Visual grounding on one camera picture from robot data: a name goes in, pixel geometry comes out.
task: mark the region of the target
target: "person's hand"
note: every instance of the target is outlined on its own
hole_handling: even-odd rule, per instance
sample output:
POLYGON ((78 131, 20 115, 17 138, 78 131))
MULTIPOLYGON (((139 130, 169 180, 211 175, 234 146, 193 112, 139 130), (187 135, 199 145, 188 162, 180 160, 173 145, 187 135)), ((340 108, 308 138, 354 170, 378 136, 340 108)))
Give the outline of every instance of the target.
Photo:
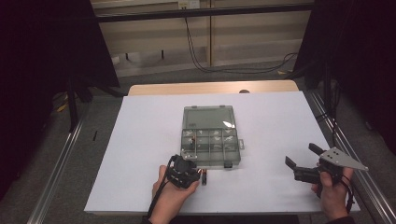
MULTIPOLYGON (((344 176, 349 180, 353 175, 353 169, 344 168, 344 176)), ((349 180, 343 177, 343 181, 350 185, 349 180)), ((332 221, 340 217, 347 217, 346 196, 347 189, 341 183, 332 185, 332 177, 327 172, 320 173, 320 182, 323 190, 320 195, 320 206, 326 217, 332 221)), ((318 191, 318 185, 312 185, 311 188, 315 193, 318 191)))
MULTIPOLYGON (((165 171, 166 166, 160 166, 158 180, 152 186, 152 197, 154 197, 157 192, 163 180, 163 176, 165 175, 165 171)), ((180 189, 172 183, 166 184, 148 220, 153 224, 169 223, 172 218, 178 214, 186 199, 195 192, 198 185, 199 181, 195 181, 188 189, 180 189)))

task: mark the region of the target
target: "metal frame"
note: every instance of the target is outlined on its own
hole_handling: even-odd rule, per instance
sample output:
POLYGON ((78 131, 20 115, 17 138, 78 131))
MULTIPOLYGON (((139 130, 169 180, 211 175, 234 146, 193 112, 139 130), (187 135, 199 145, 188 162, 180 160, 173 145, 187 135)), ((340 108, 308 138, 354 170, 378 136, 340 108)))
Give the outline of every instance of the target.
MULTIPOLYGON (((318 93, 311 93, 311 97, 319 110, 320 113, 325 113, 324 102, 319 96, 318 93)), ((342 149, 347 155, 355 159, 356 161, 361 162, 358 155, 356 154, 355 150, 353 149, 352 145, 349 144, 347 141, 346 136, 338 127, 333 127, 333 119, 327 117, 325 122, 328 128, 332 131, 335 131, 335 140, 337 141, 338 146, 342 149)), ((391 224, 396 223, 396 216, 393 208, 389 204, 387 198, 385 197, 384 193, 381 191, 379 186, 375 183, 375 181, 370 176, 369 172, 359 171, 356 170, 355 176, 358 177, 359 181, 363 185, 365 191, 367 192, 368 196, 370 197, 371 201, 373 202, 376 210, 378 211, 379 215, 382 217, 385 223, 391 224)))
POLYGON ((104 14, 89 18, 88 17, 66 18, 66 19, 49 18, 47 22, 57 25, 63 22, 71 23, 71 24, 76 24, 78 22, 79 24, 81 24, 83 22, 149 21, 149 20, 188 18, 188 17, 309 11, 312 10, 313 7, 314 7, 314 3, 269 5, 269 6, 260 6, 260 7, 211 7, 211 8, 197 8, 197 9, 186 9, 186 10, 178 9, 178 10, 141 12, 141 13, 125 13, 125 14, 109 14, 109 15, 104 14))
POLYGON ((44 188, 37 204, 35 205, 35 209, 29 217, 27 222, 28 224, 43 223, 61 176, 64 173, 64 167, 66 166, 67 160, 69 159, 73 147, 78 139, 83 121, 87 117, 90 105, 91 104, 84 104, 82 115, 76 128, 67 136, 67 140, 64 144, 61 155, 52 170, 52 174, 49 177, 46 187, 44 188))

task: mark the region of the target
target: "cable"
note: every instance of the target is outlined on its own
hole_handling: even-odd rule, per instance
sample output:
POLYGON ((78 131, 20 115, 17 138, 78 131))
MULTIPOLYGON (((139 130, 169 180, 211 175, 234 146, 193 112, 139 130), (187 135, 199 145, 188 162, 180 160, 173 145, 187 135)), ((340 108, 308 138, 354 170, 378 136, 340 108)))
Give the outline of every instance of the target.
POLYGON ((161 181, 160 186, 157 189, 157 192, 155 193, 154 198, 151 201, 151 204, 149 206, 148 209, 148 218, 151 217, 152 211, 154 210, 155 204, 158 202, 158 199, 160 198, 161 193, 163 192, 163 188, 165 188, 166 184, 169 183, 169 181, 165 182, 166 176, 169 172, 169 167, 171 165, 172 160, 175 158, 175 156, 171 157, 171 159, 169 160, 168 164, 166 165, 166 170, 165 170, 165 174, 163 174, 163 180, 161 181))
POLYGON ((276 69, 279 69, 280 67, 285 65, 285 63, 287 63, 290 59, 292 59, 294 56, 296 56, 298 54, 296 52, 289 53, 283 58, 283 62, 281 64, 273 66, 273 67, 268 67, 268 68, 228 68, 228 69, 204 68, 199 64, 198 59, 196 58, 195 49, 194 49, 194 45, 192 43, 190 27, 189 27, 189 23, 187 22, 187 18, 184 18, 184 21, 186 22, 187 40, 189 42, 189 49, 190 49, 190 55, 191 55, 192 62, 194 63, 194 65, 197 69, 199 69, 200 71, 205 72, 205 73, 222 72, 222 73, 231 73, 231 74, 251 74, 251 75, 269 73, 276 69), (236 72, 239 70, 256 70, 258 72, 236 72))
POLYGON ((356 190, 356 192, 359 195, 359 198, 361 198, 361 202, 363 203, 364 207, 367 209, 367 212, 370 215, 370 218, 372 219, 372 221, 374 222, 374 224, 376 224, 377 222, 374 219, 374 215, 373 213, 370 211, 369 207, 367 206, 367 203, 364 201, 364 199, 361 197, 361 193, 359 192, 358 188, 355 187, 355 184, 352 181, 349 181, 349 183, 351 184, 351 186, 353 186, 353 189, 356 190))
POLYGON ((337 106, 340 103, 340 86, 338 82, 335 84, 335 87, 332 91, 332 104, 331 104, 331 110, 332 110, 332 145, 336 147, 335 145, 335 136, 336 136, 336 127, 338 126, 337 124, 337 106))
POLYGON ((352 208, 352 204, 353 203, 355 203, 355 202, 353 202, 353 187, 351 186, 351 187, 349 187, 347 184, 346 184, 346 182, 344 182, 344 180, 340 180, 340 183, 342 184, 342 185, 344 185, 344 187, 346 188, 346 190, 347 190, 347 201, 346 201, 346 211, 348 212, 348 213, 350 213, 350 209, 352 208))

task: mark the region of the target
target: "white tabletop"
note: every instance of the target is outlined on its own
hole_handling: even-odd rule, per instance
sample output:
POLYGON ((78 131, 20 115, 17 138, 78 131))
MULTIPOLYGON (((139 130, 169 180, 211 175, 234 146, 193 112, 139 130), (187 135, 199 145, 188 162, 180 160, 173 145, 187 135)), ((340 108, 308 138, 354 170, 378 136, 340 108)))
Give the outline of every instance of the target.
MULTIPOLYGON (((245 142, 239 167, 209 170, 181 215, 319 212, 310 184, 294 180, 285 156, 315 167, 309 143, 329 146, 300 91, 124 97, 85 211, 145 215, 158 169, 180 149, 184 106, 232 105, 245 142)), ((355 203, 353 211, 359 211, 355 203)))

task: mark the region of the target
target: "sleeve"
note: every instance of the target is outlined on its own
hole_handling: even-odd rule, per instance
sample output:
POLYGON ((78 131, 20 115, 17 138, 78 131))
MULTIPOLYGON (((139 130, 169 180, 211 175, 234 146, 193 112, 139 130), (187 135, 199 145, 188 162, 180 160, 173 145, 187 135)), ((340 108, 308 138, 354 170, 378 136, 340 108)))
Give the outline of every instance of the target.
POLYGON ((355 224, 353 217, 340 217, 336 220, 328 222, 327 224, 355 224))

